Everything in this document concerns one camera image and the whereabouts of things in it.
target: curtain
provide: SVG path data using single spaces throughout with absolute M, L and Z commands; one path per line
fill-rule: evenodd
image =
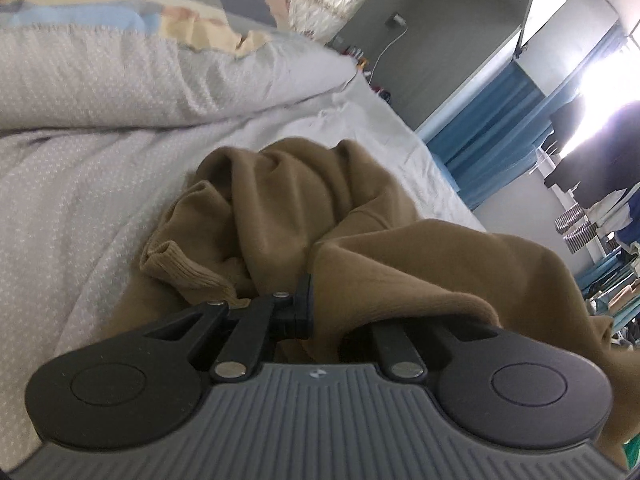
M 510 63 L 427 146 L 444 162 L 471 209 L 536 165 L 536 149 L 553 132 L 550 115 L 575 98 L 584 69 L 626 43 L 614 25 L 549 96 Z

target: brown sweater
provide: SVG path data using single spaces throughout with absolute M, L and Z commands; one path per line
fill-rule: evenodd
M 611 319 L 588 317 L 551 251 L 420 220 L 354 142 L 327 150 L 285 139 L 260 153 L 211 153 L 143 248 L 106 335 L 205 300 L 242 307 L 258 294 L 293 292 L 305 271 L 316 305 L 305 357 L 335 361 L 341 338 L 375 320 L 476 316 L 602 368 L 614 407 L 598 447 L 626 467 L 622 443 L 640 431 L 640 354 L 610 348 Z

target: green cloth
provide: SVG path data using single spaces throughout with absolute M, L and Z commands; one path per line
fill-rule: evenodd
M 638 453 L 640 452 L 640 434 L 637 434 L 629 442 L 624 445 L 626 461 L 629 469 L 633 469 L 638 463 Z

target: bright light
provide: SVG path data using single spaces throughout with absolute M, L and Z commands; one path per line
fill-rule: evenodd
M 560 152 L 564 158 L 596 134 L 624 105 L 640 100 L 640 51 L 634 44 L 595 63 L 582 78 L 586 113 L 574 136 Z

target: metal pin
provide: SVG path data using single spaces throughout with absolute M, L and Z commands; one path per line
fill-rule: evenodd
M 225 361 L 216 365 L 215 372 L 225 379 L 237 379 L 246 373 L 246 366 L 237 361 Z
M 420 376 L 424 370 L 417 363 L 402 361 L 391 367 L 391 373 L 401 379 L 414 379 Z

